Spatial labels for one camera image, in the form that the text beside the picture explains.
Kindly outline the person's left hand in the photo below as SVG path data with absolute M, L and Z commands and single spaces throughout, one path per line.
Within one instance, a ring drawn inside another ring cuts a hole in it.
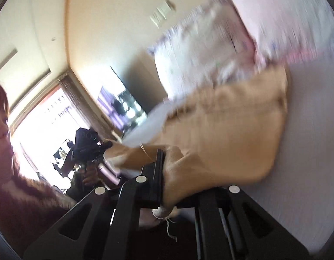
M 99 176 L 97 171 L 97 166 L 95 164 L 89 164 L 86 166 L 84 177 L 82 180 L 85 186 L 94 186 L 99 182 Z

